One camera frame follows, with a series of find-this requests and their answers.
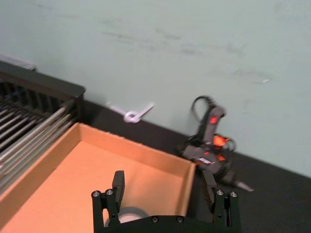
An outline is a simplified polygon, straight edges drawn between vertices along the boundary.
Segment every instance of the black metal rack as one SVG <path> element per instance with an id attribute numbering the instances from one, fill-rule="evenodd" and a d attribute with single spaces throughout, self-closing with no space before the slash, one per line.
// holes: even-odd
<path id="1" fill-rule="evenodd" d="M 0 193 L 76 121 L 85 89 L 0 62 Z"/>

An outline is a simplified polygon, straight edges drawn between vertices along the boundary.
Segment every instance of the green wall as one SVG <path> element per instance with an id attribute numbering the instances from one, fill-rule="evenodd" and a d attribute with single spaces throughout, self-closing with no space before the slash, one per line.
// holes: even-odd
<path id="1" fill-rule="evenodd" d="M 1 0 L 0 53 L 99 104 L 154 102 L 146 120 L 187 134 L 192 100 L 209 94 L 238 151 L 311 176 L 310 12 L 310 0 Z"/>

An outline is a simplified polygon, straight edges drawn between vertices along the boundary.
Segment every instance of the tape roll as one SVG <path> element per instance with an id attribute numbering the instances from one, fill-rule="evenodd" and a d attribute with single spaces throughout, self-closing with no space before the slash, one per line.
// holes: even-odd
<path id="1" fill-rule="evenodd" d="M 134 221 L 137 219 L 141 219 L 144 217 L 148 217 L 149 215 L 142 209 L 129 206 L 129 207 L 121 208 L 118 216 L 119 216 L 120 223 L 124 223 L 124 222 L 130 222 L 130 221 Z M 104 226 L 107 227 L 108 224 L 109 224 L 109 219 L 105 222 Z"/>

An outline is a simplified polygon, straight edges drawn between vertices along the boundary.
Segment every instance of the black cable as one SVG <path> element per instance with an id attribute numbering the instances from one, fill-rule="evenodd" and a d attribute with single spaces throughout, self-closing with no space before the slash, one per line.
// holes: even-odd
<path id="1" fill-rule="evenodd" d="M 204 99 L 204 100 L 206 101 L 206 103 L 207 103 L 207 105 L 208 105 L 208 106 L 207 106 L 208 108 L 214 108 L 214 107 L 216 107 L 216 102 L 215 102 L 215 100 L 214 100 L 212 97 L 210 97 L 210 96 L 198 96 L 197 98 L 195 98 L 195 100 L 193 101 L 192 106 L 191 106 L 191 111 L 192 111 L 192 113 L 193 113 L 195 119 L 196 119 L 198 122 L 200 122 L 200 123 L 202 123 L 203 119 L 200 120 L 200 118 L 199 118 L 199 116 L 198 116 L 198 114 L 197 114 L 197 112 L 196 112 L 196 110 L 195 110 L 194 107 L 195 107 L 195 103 L 196 103 L 198 100 L 201 100 L 201 99 Z"/>

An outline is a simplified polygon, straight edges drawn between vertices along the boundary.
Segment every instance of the metal rod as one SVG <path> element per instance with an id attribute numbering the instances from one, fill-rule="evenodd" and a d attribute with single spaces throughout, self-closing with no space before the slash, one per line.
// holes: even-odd
<path id="1" fill-rule="evenodd" d="M 29 90 L 28 89 L 25 89 L 25 92 L 26 92 L 26 99 L 27 99 L 27 102 L 28 102 L 28 105 L 30 106 L 31 109 L 34 109 L 34 103 L 31 99 L 31 96 L 30 96 L 30 93 L 29 93 Z"/>
<path id="2" fill-rule="evenodd" d="M 43 103 L 42 103 L 42 99 L 41 99 L 41 97 L 40 97 L 39 92 L 35 92 L 35 97 L 36 97 L 36 99 L 37 99 L 38 107 L 39 107 L 40 111 L 41 111 L 41 112 L 44 112 Z"/>
<path id="3" fill-rule="evenodd" d="M 15 153 L 20 148 L 22 148 L 26 143 L 28 143 L 33 137 L 38 135 L 42 130 L 45 130 L 51 123 L 53 123 L 58 117 L 60 117 L 70 107 L 71 107 L 71 104 L 68 104 L 67 106 L 60 108 L 53 115 L 51 115 L 48 119 L 43 121 L 41 124 L 37 125 L 30 132 L 28 132 L 24 137 L 22 137 L 20 140 L 18 140 L 13 145 L 11 145 L 9 148 L 7 148 L 2 153 L 0 153 L 0 164 L 3 163 L 3 160 L 5 160 L 6 157 L 10 157 L 11 154 Z"/>
<path id="4" fill-rule="evenodd" d="M 11 125 L 13 122 L 17 121 L 18 119 L 20 119 L 21 115 L 18 115 L 16 117 L 14 117 L 12 120 L 9 120 L 8 122 L 6 122 L 5 124 L 0 126 L 0 132 L 3 129 L 6 129 L 9 125 Z"/>
<path id="5" fill-rule="evenodd" d="M 17 162 L 21 161 L 23 158 L 32 153 L 36 148 L 38 148 L 47 138 L 49 138 L 59 127 L 61 127 L 66 121 L 71 117 L 70 114 L 61 118 L 58 122 L 51 125 L 50 128 L 44 133 L 39 134 L 39 136 L 34 140 L 25 145 L 16 154 L 8 158 L 2 167 L 0 167 L 0 177 L 8 173 L 14 167 L 17 166 Z"/>
<path id="6" fill-rule="evenodd" d="M 10 173 L 0 180 L 0 194 L 5 191 L 34 161 L 38 159 L 63 133 L 73 124 L 73 120 L 58 129 L 51 137 L 40 145 L 33 153 L 19 163 Z"/>
<path id="7" fill-rule="evenodd" d="M 10 118 L 10 117 L 13 116 L 13 115 L 14 115 L 14 113 L 9 113 L 8 115 L 6 115 L 5 117 L 3 117 L 3 118 L 0 119 L 0 123 L 6 121 L 8 118 Z"/>
<path id="8" fill-rule="evenodd" d="M 10 90 L 9 84 L 7 82 L 4 82 L 4 88 L 5 88 L 6 92 L 7 92 L 6 95 L 8 96 L 8 99 L 11 99 L 12 98 L 11 90 Z"/>
<path id="9" fill-rule="evenodd" d="M 4 115 L 8 110 L 4 109 L 2 112 L 0 112 L 0 116 Z"/>
<path id="10" fill-rule="evenodd" d="M 49 106 L 48 111 L 52 113 L 53 112 L 52 100 L 49 96 L 47 96 L 47 100 L 48 100 L 48 106 Z"/>
<path id="11" fill-rule="evenodd" d="M 3 149 L 5 146 L 7 146 L 10 142 L 12 142 L 14 139 L 16 139 L 18 136 L 23 134 L 26 130 L 28 130 L 30 127 L 32 127 L 35 124 L 35 120 L 29 122 L 27 125 L 25 125 L 23 128 L 21 128 L 19 131 L 17 131 L 15 134 L 10 136 L 8 139 L 6 139 L 4 142 L 0 143 L 0 150 Z"/>
<path id="12" fill-rule="evenodd" d="M 22 105 L 22 104 L 23 104 L 23 100 L 22 100 L 22 97 L 21 97 L 20 89 L 19 89 L 19 87 L 18 87 L 17 85 L 14 85 L 14 89 L 15 89 L 15 91 L 16 91 L 16 93 L 17 93 L 17 100 L 18 100 L 18 103 L 19 103 L 20 105 Z"/>
<path id="13" fill-rule="evenodd" d="M 22 124 L 24 124 L 26 121 L 28 120 L 28 118 L 23 119 L 22 121 L 20 121 L 19 123 L 17 123 L 16 125 L 14 125 L 13 127 L 9 128 L 7 131 L 3 132 L 2 134 L 0 134 L 0 141 L 5 138 L 8 134 L 10 134 L 11 132 L 13 132 L 14 130 L 18 129 Z"/>

